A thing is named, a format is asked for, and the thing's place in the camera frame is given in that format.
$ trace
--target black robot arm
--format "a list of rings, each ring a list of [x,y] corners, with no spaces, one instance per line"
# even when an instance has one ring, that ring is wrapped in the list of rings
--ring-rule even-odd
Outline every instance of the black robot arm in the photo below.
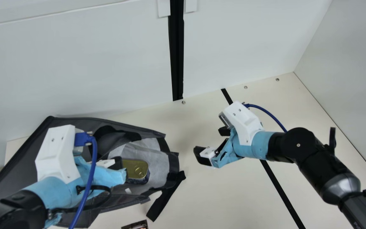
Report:
[[[338,205],[356,229],[366,229],[366,190],[360,180],[334,155],[335,128],[330,145],[323,145],[304,128],[275,133],[269,139],[266,158],[295,163],[324,202]]]

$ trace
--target black bag strap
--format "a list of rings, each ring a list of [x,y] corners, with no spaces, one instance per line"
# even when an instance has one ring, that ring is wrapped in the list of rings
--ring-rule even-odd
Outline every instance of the black bag strap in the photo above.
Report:
[[[152,204],[151,208],[149,209],[148,213],[146,214],[146,217],[148,217],[150,220],[155,221],[160,213],[165,208],[167,202],[170,200],[170,197],[172,197],[174,191],[176,191],[177,187],[180,185],[182,181],[186,179],[186,176],[184,174],[184,171],[180,171],[179,173],[169,173],[167,176],[167,183],[171,184],[174,182],[174,185],[169,188],[156,188],[151,189],[146,192],[146,194],[154,193],[156,191],[162,191],[161,196],[155,200],[155,202]]]

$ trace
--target black joint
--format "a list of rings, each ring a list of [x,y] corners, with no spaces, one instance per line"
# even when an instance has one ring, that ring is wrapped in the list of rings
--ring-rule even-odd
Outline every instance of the black joint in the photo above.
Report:
[[[362,190],[362,195],[366,197],[366,189]]]
[[[231,130],[225,126],[218,129],[218,132],[220,133],[221,136],[230,136],[231,135]]]

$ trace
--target blue usb connector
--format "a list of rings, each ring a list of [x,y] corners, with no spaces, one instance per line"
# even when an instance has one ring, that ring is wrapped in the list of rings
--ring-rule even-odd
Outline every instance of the blue usb connector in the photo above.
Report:
[[[76,133],[76,136],[74,138],[74,146],[85,146],[87,143],[92,143],[93,138],[93,136],[90,136],[86,132]]]

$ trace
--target white bracket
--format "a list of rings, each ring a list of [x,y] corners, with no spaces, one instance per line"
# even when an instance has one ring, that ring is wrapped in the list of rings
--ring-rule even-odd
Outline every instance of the white bracket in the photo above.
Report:
[[[186,0],[185,1],[185,13],[192,13],[197,11],[197,0]]]
[[[228,128],[235,128],[240,145],[251,145],[255,134],[264,130],[258,116],[238,101],[225,108],[220,117]]]
[[[48,129],[35,160],[38,181],[57,177],[68,184],[80,177],[73,157],[75,135],[73,125]]]
[[[157,4],[159,17],[170,16],[170,0],[157,0]]]

